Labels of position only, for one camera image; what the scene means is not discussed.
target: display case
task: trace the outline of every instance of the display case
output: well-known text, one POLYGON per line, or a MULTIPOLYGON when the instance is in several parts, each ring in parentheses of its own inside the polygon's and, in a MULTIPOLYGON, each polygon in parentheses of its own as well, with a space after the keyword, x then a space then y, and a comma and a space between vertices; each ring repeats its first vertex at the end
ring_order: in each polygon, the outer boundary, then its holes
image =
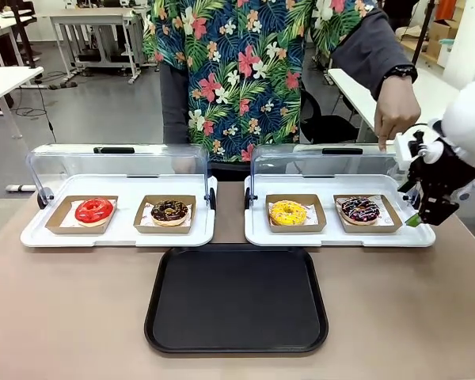
MULTIPOLYGON (((208 153, 201 146, 54 144, 36 148, 27 165, 40 211, 21 234, 24 245, 198 246, 213 237, 217 181, 207 176, 208 153), (105 228, 71 225, 74 201, 93 197, 115 208, 105 228), (141 226, 141 207, 159 200, 187 203, 184 228, 141 226)), ((144 211, 142 218, 149 222, 151 215, 144 211)))
POLYGON ((414 197, 397 191, 405 177, 394 152, 381 153, 374 144, 259 146, 253 151, 251 176, 245 181, 245 236, 256 245, 430 246, 435 242, 430 226, 403 224, 416 213, 414 197), (295 201, 306 194, 320 200, 323 228, 279 233, 273 228, 277 223, 272 220, 272 205, 266 198, 285 196, 295 201), (364 195, 386 203, 388 228, 345 228, 337 198, 364 195))

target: black pole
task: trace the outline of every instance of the black pole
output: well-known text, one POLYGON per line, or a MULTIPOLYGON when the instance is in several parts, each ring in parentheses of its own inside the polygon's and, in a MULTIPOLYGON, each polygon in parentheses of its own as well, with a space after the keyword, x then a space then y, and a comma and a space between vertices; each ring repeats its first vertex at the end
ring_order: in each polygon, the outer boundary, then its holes
POLYGON ((435 0, 429 0, 429 3, 427 4, 426 8, 426 18, 424 18, 422 30, 420 31, 419 42, 417 42, 415 53, 413 53, 412 63, 414 65, 416 65, 417 61, 419 60, 420 52, 422 51, 422 43, 426 38, 426 34, 428 34, 429 21, 431 20, 433 10, 435 10, 435 0))
POLYGON ((30 41, 28 36, 26 35, 25 27, 21 22, 21 17, 19 15, 19 9, 17 8, 17 0, 10 0, 10 9, 14 13, 14 18, 16 19, 16 26, 19 30, 19 35, 21 36, 21 42, 23 43, 23 47, 25 48, 26 58, 30 62, 30 67, 35 69, 35 62, 33 62, 33 53, 32 47, 30 46, 30 41))

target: floral shirt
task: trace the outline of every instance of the floral shirt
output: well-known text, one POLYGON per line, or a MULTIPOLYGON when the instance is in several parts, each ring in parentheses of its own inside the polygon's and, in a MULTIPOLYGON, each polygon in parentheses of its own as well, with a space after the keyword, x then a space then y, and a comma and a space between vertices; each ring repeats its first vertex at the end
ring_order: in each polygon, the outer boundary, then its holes
POLYGON ((155 0, 146 53, 188 71, 188 133, 213 162, 297 142, 306 33, 326 55, 374 0, 155 0))

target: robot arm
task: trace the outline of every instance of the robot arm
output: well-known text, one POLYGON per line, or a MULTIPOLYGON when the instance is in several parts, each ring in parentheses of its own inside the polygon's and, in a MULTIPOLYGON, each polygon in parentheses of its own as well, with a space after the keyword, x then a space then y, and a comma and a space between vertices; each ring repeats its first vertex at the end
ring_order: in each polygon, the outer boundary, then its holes
POLYGON ((413 137, 398 135, 394 142, 400 168, 408 170, 408 180, 399 191, 421 187, 419 213, 406 222, 410 226, 438 226, 459 209, 454 195, 475 187, 475 82, 460 92, 432 127, 438 134, 434 141, 416 131, 413 137))

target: black wristwatch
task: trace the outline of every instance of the black wristwatch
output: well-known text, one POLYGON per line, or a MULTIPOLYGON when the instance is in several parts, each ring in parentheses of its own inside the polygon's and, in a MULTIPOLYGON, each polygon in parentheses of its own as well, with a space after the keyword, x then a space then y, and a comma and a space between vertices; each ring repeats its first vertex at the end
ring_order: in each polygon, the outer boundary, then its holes
POLYGON ((418 77, 417 69, 413 65, 400 65, 400 66, 395 66, 383 76, 383 80, 385 81, 389 77, 411 77, 412 78, 412 83, 417 79, 418 77))

